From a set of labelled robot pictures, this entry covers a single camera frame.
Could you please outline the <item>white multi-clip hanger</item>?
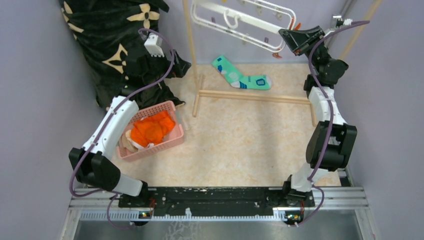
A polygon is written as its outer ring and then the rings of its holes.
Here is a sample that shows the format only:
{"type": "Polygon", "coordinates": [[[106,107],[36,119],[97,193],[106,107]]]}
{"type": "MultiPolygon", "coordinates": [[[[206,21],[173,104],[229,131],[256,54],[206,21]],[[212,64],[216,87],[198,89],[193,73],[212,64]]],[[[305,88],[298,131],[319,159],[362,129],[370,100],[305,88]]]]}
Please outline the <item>white multi-clip hanger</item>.
{"type": "Polygon", "coordinates": [[[227,34],[231,37],[240,39],[245,43],[249,43],[264,50],[267,50],[273,54],[280,53],[286,47],[286,43],[284,40],[282,40],[277,45],[272,45],[265,39],[261,40],[247,33],[239,31],[240,25],[249,25],[252,27],[256,27],[260,30],[269,32],[271,34],[279,35],[280,30],[293,30],[295,28],[297,22],[296,13],[290,8],[277,5],[266,0],[243,0],[242,3],[252,4],[259,10],[269,10],[280,20],[282,20],[283,17],[288,17],[287,26],[278,26],[271,22],[259,19],[253,15],[235,10],[233,8],[218,3],[213,3],[210,0],[192,1],[190,7],[191,19],[197,25],[227,34]],[[198,14],[199,8],[218,14],[220,17],[222,17],[224,24],[218,24],[215,21],[200,17],[200,15],[198,14]]]}

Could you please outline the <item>orange underwear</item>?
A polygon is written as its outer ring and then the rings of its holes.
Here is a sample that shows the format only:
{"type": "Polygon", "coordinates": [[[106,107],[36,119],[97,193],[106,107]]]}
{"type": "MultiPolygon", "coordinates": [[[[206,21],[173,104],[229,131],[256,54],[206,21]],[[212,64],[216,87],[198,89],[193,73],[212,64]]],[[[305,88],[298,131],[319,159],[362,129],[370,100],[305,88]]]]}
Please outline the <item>orange underwear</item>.
{"type": "Polygon", "coordinates": [[[164,110],[149,117],[136,120],[129,131],[129,142],[137,149],[146,149],[161,144],[176,122],[164,110]]]}

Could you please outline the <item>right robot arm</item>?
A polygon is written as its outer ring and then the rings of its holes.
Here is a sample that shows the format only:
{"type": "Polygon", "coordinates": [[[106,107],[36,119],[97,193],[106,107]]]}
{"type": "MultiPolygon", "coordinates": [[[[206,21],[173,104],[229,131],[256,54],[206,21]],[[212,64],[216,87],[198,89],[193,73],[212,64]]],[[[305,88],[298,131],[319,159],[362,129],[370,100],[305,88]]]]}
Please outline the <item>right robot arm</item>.
{"type": "Polygon", "coordinates": [[[334,86],[349,65],[329,54],[325,40],[331,34],[325,34],[319,26],[307,30],[281,29],[279,34],[295,56],[308,58],[310,73],[303,89],[317,120],[306,146],[306,163],[283,184],[283,203],[295,206],[308,199],[317,180],[346,167],[358,131],[344,120],[334,98],[334,86]]]}

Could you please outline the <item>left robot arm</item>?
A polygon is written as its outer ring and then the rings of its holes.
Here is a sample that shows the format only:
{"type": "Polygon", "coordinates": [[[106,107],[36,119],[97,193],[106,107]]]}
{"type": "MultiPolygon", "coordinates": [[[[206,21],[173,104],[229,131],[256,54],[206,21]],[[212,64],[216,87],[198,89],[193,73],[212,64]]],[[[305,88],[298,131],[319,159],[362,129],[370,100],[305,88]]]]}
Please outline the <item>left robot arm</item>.
{"type": "Polygon", "coordinates": [[[130,196],[138,207],[149,203],[150,193],[145,181],[129,177],[111,162],[124,129],[140,107],[151,107],[160,102],[160,94],[154,93],[163,86],[166,78],[182,78],[191,67],[175,49],[170,50],[171,59],[162,77],[139,89],[128,89],[112,99],[100,125],[80,148],[72,148],[68,158],[73,168],[69,191],[74,197],[84,197],[74,190],[74,181],[95,187],[95,192],[107,191],[130,196]]]}

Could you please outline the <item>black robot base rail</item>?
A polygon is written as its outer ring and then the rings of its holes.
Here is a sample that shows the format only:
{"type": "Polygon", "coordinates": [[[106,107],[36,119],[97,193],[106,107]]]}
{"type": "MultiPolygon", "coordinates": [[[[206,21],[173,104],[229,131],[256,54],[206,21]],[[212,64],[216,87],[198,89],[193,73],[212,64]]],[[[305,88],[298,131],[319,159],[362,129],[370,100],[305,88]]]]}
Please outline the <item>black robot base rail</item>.
{"type": "Polygon", "coordinates": [[[271,216],[274,208],[314,207],[311,191],[279,187],[150,187],[140,196],[122,195],[120,208],[147,208],[155,217],[271,216]]]}

